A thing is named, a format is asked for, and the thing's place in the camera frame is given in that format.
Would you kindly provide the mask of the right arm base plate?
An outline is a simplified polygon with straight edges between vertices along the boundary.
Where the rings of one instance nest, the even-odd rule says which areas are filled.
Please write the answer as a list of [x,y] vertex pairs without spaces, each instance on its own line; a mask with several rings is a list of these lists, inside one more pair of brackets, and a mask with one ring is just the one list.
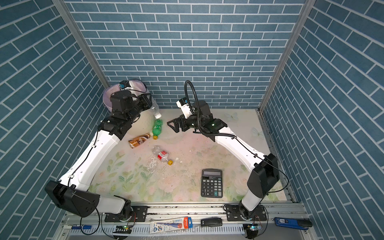
[[262,205],[258,205],[253,211],[248,211],[244,206],[225,204],[223,209],[229,222],[239,221],[266,221],[266,211]]

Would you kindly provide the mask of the brown coffee bottle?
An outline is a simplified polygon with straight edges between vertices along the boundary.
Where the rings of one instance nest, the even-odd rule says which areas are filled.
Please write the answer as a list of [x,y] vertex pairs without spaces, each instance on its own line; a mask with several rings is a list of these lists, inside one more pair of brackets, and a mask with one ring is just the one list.
[[134,139],[129,140],[129,144],[131,148],[136,148],[143,144],[145,141],[149,140],[150,138],[153,137],[153,133],[149,132],[144,135],[140,135],[135,137]]

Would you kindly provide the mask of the clear bottle white cap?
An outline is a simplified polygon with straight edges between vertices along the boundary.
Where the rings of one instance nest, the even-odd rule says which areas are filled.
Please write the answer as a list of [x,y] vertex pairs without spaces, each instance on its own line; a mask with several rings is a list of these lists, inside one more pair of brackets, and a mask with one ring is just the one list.
[[160,108],[159,108],[159,105],[157,104],[156,100],[154,98],[152,98],[152,107],[151,107],[151,110],[154,114],[154,117],[158,120],[162,117],[161,113],[160,113]]

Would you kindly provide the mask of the green plastic bottle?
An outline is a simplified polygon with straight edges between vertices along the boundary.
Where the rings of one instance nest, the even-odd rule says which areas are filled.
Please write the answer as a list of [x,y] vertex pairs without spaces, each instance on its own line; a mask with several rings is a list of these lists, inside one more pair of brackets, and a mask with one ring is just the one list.
[[163,120],[157,119],[154,122],[154,126],[152,129],[153,139],[157,140],[159,135],[162,133]]

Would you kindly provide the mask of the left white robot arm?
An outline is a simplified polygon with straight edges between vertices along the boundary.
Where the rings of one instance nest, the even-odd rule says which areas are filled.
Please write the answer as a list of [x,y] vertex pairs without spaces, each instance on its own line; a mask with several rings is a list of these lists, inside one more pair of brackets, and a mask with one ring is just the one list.
[[59,180],[47,183],[45,192],[56,207],[82,218],[97,212],[118,215],[123,221],[132,217],[131,202],[123,197],[91,193],[89,187],[110,151],[153,103],[150,93],[136,96],[130,90],[115,92],[111,102],[112,113],[101,121],[90,145]]

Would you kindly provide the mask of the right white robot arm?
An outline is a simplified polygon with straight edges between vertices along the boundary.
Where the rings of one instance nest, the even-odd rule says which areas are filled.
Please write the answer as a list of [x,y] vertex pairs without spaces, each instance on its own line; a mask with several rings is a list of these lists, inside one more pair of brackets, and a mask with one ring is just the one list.
[[184,97],[177,101],[177,106],[183,114],[167,122],[174,132],[194,129],[195,133],[226,148],[251,172],[247,181],[248,191],[239,203],[239,211],[246,220],[254,217],[260,202],[280,180],[277,157],[273,154],[267,156],[244,142],[225,122],[213,117],[205,101],[190,104]]

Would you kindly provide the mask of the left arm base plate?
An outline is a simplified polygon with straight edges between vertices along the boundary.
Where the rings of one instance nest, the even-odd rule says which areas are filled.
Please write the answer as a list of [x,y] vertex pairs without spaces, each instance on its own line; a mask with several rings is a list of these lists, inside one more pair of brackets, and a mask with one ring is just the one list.
[[145,222],[148,206],[133,206],[128,210],[128,215],[121,214],[109,214],[105,216],[106,223],[125,223],[125,222]]

